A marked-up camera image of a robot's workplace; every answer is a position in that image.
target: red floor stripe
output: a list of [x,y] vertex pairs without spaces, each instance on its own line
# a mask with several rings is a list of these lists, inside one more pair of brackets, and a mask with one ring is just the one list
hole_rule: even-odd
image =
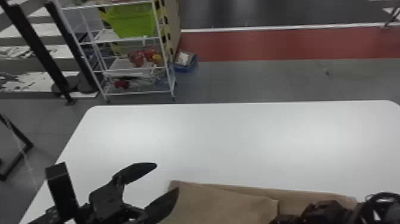
[[400,28],[182,33],[200,61],[400,58]]

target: brown cloth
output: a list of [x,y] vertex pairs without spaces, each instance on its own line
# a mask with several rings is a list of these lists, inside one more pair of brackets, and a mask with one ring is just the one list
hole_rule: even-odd
[[177,186],[178,201],[162,224],[268,224],[277,214],[277,201],[268,197],[178,181],[170,188]]
[[162,224],[268,224],[278,213],[300,215],[318,201],[336,200],[348,209],[357,205],[354,198],[325,192],[172,181],[170,189],[175,187],[180,189],[177,204]]

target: white table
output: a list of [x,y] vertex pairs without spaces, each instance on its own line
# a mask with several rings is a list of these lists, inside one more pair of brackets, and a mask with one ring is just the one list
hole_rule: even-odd
[[[400,192],[400,107],[389,101],[139,105],[91,108],[57,163],[79,203],[120,169],[158,168],[131,183],[145,206],[173,179],[356,196]],[[53,205],[43,184],[21,223]]]

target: blue basket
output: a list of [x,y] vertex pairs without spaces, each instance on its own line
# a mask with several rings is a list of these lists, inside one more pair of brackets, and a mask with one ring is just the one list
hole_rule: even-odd
[[184,73],[189,73],[192,68],[196,65],[197,63],[197,55],[195,54],[192,58],[192,61],[190,62],[190,66],[178,66],[177,64],[174,65],[175,71],[177,72],[184,72]]

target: white floor marking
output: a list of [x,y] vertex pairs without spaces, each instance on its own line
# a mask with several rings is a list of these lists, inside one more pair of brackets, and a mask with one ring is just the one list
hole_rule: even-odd
[[[67,45],[47,45],[53,58],[73,58]],[[29,46],[0,46],[0,59],[24,59],[34,56]]]
[[[60,31],[54,23],[36,23],[32,26],[39,36],[61,36]],[[20,36],[20,32],[14,25],[0,32],[0,38],[17,38]]]
[[[13,4],[20,5],[26,1],[28,1],[28,0],[10,0],[10,1],[8,1],[8,5],[13,5]],[[2,14],[3,12],[4,12],[3,9],[0,7],[0,14]]]
[[[384,22],[379,23],[344,23],[344,24],[317,24],[317,25],[298,25],[298,26],[253,26],[253,27],[230,27],[212,29],[183,29],[182,33],[212,33],[212,32],[240,32],[258,30],[301,30],[301,29],[332,29],[332,28],[352,28],[352,27],[381,27]],[[399,22],[390,24],[400,26]]]
[[384,10],[385,12],[387,12],[388,14],[391,14],[393,8],[384,8],[383,10]]
[[[78,71],[64,71],[64,76],[75,76]],[[47,72],[27,72],[16,76],[18,82],[9,81],[3,85],[0,92],[51,92],[51,86],[54,84]],[[81,92],[72,92],[73,98],[94,98],[98,92],[92,94],[83,94]]]
[[49,12],[47,12],[47,9],[45,7],[42,7],[29,15],[29,17],[42,17],[42,16],[50,16]]

